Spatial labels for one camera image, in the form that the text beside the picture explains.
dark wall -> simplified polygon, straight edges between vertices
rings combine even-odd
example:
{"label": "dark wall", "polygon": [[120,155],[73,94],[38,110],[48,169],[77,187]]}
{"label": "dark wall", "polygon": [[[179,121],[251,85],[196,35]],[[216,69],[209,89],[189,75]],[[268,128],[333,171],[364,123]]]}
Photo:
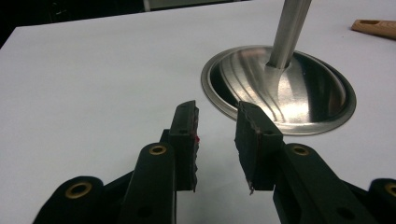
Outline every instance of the dark wall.
{"label": "dark wall", "polygon": [[0,48],[17,26],[131,14],[143,8],[143,0],[0,0]]}

black plastic part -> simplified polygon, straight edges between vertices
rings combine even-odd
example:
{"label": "black plastic part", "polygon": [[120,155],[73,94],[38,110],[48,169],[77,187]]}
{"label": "black plastic part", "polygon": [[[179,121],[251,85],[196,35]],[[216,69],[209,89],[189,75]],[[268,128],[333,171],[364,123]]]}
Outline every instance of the black plastic part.
{"label": "black plastic part", "polygon": [[283,134],[260,107],[239,102],[235,143],[251,192],[272,190],[276,176],[273,155],[284,145]]}
{"label": "black plastic part", "polygon": [[68,180],[43,205],[34,223],[95,223],[103,189],[102,181],[95,177]]}
{"label": "black plastic part", "polygon": [[356,199],[361,202],[361,204],[367,204],[367,191],[361,188],[358,188],[352,184],[349,184],[346,181],[343,181],[344,184],[349,188],[349,190],[355,195]]}
{"label": "black plastic part", "polygon": [[[179,105],[171,129],[163,130],[160,143],[141,150],[135,171],[105,186],[91,176],[64,182],[41,208],[35,223],[174,223],[176,191],[195,189],[197,183],[197,128],[195,101]],[[89,193],[73,200],[65,197],[76,183],[90,183]],[[79,190],[84,188],[77,186],[74,193]]]}
{"label": "black plastic part", "polygon": [[117,223],[175,223],[175,191],[175,151],[172,146],[155,143],[144,147]]}
{"label": "black plastic part", "polygon": [[161,142],[175,149],[177,190],[195,191],[197,185],[198,114],[195,101],[179,105],[170,130],[164,130],[161,137]]}
{"label": "black plastic part", "polygon": [[367,207],[378,222],[396,222],[396,180],[376,179],[367,193]]}
{"label": "black plastic part", "polygon": [[287,214],[297,202],[301,211],[299,219],[286,217],[282,223],[376,223],[311,147],[287,144],[276,160],[284,176],[283,181],[276,182],[276,210],[279,215]]}

white table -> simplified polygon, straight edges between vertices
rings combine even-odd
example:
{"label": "white table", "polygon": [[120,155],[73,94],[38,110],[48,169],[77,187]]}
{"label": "white table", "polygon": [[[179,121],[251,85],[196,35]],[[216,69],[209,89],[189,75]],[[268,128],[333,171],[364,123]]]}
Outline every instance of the white table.
{"label": "white table", "polygon": [[[273,192],[248,184],[235,122],[205,97],[217,53],[272,45],[283,1],[266,0],[20,27],[0,50],[0,223],[31,223],[64,181],[108,183],[169,128],[177,105],[200,108],[197,192],[177,196],[178,223],[278,223]],[[396,20],[396,1],[314,0],[297,50],[353,86],[340,128],[285,137],[314,148],[340,178],[367,189],[396,178],[396,42],[350,31],[356,19]]]}

metal stand base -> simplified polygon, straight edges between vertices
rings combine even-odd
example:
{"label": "metal stand base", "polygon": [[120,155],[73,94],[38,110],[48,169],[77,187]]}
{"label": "metal stand base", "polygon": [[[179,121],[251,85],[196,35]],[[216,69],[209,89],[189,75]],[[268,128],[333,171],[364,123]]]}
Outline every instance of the metal stand base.
{"label": "metal stand base", "polygon": [[287,68],[275,68],[267,65],[271,53],[271,47],[244,46],[210,59],[201,76],[210,101],[233,119],[239,101],[251,102],[291,135],[327,132],[352,116],[355,92],[338,71],[298,51]]}

silver rod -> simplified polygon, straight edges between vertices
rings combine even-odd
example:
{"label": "silver rod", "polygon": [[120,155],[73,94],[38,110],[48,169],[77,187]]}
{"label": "silver rod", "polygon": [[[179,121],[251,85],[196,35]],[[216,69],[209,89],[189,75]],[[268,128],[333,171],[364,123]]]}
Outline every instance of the silver rod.
{"label": "silver rod", "polygon": [[311,0],[285,0],[267,65],[279,69],[289,66],[310,4]]}

